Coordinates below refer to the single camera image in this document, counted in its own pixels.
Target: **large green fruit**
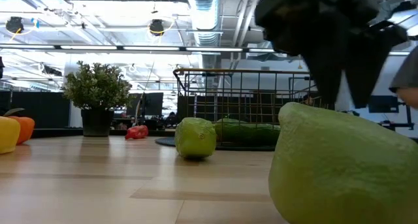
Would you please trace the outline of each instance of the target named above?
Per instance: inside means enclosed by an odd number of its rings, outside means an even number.
[[[215,151],[216,133],[210,121],[184,118],[177,125],[174,141],[182,157],[208,157]]]
[[[271,146],[277,143],[280,126],[223,118],[215,123],[215,131],[224,142]]]
[[[360,117],[297,103],[279,113],[270,196],[290,224],[418,223],[418,145]]]

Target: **wooden table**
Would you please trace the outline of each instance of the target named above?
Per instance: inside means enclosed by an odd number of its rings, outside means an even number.
[[[43,138],[0,155],[1,223],[285,223],[268,195],[272,152],[193,162],[153,141]]]

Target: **green leafy plant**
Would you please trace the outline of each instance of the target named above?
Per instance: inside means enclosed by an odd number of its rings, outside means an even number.
[[[94,63],[93,66],[79,61],[76,73],[66,76],[62,90],[67,99],[81,109],[109,110],[126,106],[132,100],[132,85],[123,80],[118,67]]]

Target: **black circular mat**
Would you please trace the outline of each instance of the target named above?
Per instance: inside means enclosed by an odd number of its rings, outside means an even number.
[[[158,138],[155,143],[163,146],[176,146],[174,143],[174,137]],[[249,151],[249,152],[273,152],[276,146],[247,146],[241,144],[234,144],[229,142],[218,142],[216,144],[216,150],[230,150],[230,151]]]

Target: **wire basket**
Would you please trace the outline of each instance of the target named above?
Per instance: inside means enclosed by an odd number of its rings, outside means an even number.
[[[266,127],[271,127],[271,130],[277,128],[280,125],[280,108],[288,102],[334,110],[333,104],[322,102],[308,72],[176,69],[173,74],[178,82],[179,121],[194,117],[212,121],[216,125],[228,118],[228,123],[238,125],[235,131],[237,137],[242,136],[242,141],[219,136],[226,131],[224,123],[221,123],[220,129],[216,127],[218,146],[273,150],[275,143],[261,139],[259,143],[245,141],[243,135]]]

